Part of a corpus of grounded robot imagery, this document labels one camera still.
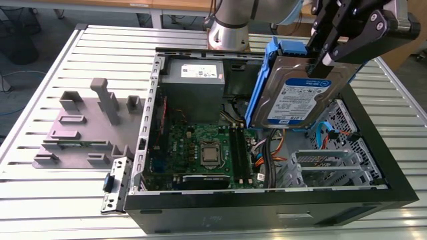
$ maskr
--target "computer chassis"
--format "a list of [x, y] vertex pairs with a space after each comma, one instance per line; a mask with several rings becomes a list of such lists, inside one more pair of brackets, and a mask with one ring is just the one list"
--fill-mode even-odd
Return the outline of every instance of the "computer chassis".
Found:
[[[367, 172], [363, 178], [361, 175], [335, 176], [334, 183], [343, 179], [346, 181], [357, 179], [359, 182], [355, 183], [357, 187], [345, 184], [334, 187], [333, 181], [326, 177], [325, 181], [330, 182], [329, 187], [310, 187], [306, 182], [294, 179], [298, 184], [294, 186], [285, 184], [274, 189], [149, 190], [143, 170], [151, 154], [149, 145], [154, 141], [150, 139], [150, 133], [154, 128], [157, 91], [163, 74], [169, 74], [169, 62], [171, 59], [195, 59], [225, 61], [227, 64], [237, 62], [237, 65], [250, 64], [251, 67], [239, 73], [249, 76], [257, 74], [265, 58], [263, 53], [198, 49], [158, 49], [157, 52], [135, 158], [125, 157], [114, 161], [111, 173], [106, 178], [103, 214], [129, 213], [149, 234], [283, 229], [346, 225], [381, 210], [399, 208], [418, 200], [350, 85], [343, 88], [318, 121], [337, 117], [339, 127], [346, 131], [357, 130], [361, 135], [358, 141], [333, 146], [323, 152], [326, 156], [338, 153], [339, 156], [335, 157], [337, 159], [342, 157], [343, 163], [350, 163], [350, 160], [353, 163], [358, 162], [351, 166], [345, 164], [350, 173], [365, 166], [365, 171], [359, 171], [361, 174]], [[225, 69], [226, 79], [231, 74], [237, 74], [227, 72], [233, 67]], [[234, 91], [233, 84], [226, 83], [225, 95]], [[295, 165], [299, 159], [313, 160], [313, 165], [306, 165], [301, 169], [293, 168], [299, 173], [313, 170], [314, 167], [334, 167], [322, 165], [327, 158], [317, 155], [319, 150], [314, 135], [315, 130], [290, 131], [287, 135], [287, 138], [294, 138], [293, 136], [295, 139], [305, 138], [311, 145], [307, 145], [306, 150], [294, 151], [287, 160], [289, 165]]]

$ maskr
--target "desk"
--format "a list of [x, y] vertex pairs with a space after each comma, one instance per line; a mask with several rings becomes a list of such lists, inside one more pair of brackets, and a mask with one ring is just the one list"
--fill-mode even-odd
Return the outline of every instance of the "desk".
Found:
[[[263, 52], [271, 39], [271, 35], [250, 34], [251, 51]], [[64, 91], [94, 96], [92, 78], [110, 78], [108, 91], [118, 98], [139, 95], [147, 99], [157, 47], [206, 49], [207, 33], [95, 25], [74, 31], [0, 147], [0, 239], [146, 236], [130, 216], [100, 215], [108, 170], [35, 169], [32, 161], [60, 112]], [[367, 63], [351, 86], [419, 201], [342, 227], [205, 232], [175, 235], [173, 239], [427, 239], [426, 112], [381, 58]]]
[[[0, 6], [151, 14], [153, 28], [162, 29], [163, 15], [209, 16], [211, 0], [0, 0]], [[302, 22], [314, 22], [309, 5]]]

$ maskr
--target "ram slot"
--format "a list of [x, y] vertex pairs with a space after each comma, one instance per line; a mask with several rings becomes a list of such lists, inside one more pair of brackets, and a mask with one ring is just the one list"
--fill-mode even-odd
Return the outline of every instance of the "ram slot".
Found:
[[247, 140], [245, 135], [245, 129], [237, 129], [237, 143], [239, 152], [239, 167], [241, 167], [241, 179], [250, 179], [250, 161], [249, 161], [249, 151], [247, 151]]
[[231, 150], [234, 181], [239, 182], [239, 179], [242, 179], [242, 169], [241, 169], [241, 161], [239, 161], [241, 158], [239, 158], [237, 128], [230, 128], [229, 135], [230, 135], [230, 150]]

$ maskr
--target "green circuit board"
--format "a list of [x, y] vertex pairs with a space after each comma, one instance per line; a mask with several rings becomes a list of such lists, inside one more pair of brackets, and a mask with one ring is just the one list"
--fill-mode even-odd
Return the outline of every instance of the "green circuit board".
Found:
[[[243, 136], [250, 151], [257, 132], [245, 129]], [[149, 188], [174, 190], [174, 176], [185, 175], [226, 175], [230, 176], [230, 189], [254, 188], [254, 184], [247, 180], [235, 179], [229, 126], [173, 125], [167, 141], [167, 155], [151, 160], [153, 172], [145, 175]], [[218, 158], [207, 159], [209, 153]]]

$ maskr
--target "metal slotted table surface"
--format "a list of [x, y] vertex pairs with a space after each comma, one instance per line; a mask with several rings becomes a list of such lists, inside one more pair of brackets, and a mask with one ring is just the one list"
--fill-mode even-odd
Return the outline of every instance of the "metal slotted table surface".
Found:
[[[75, 30], [0, 147], [0, 239], [139, 238], [146, 233], [127, 215], [100, 215], [108, 170], [35, 169], [34, 156], [60, 111], [67, 90], [95, 97], [94, 77], [108, 79], [118, 98], [147, 95], [155, 47], [207, 48], [203, 31], [90, 25]], [[287, 39], [307, 41], [307, 38]], [[250, 35], [263, 52], [269, 35]], [[351, 83], [419, 201], [378, 212], [342, 227], [205, 232], [173, 239], [427, 239], [427, 117], [381, 58]]]

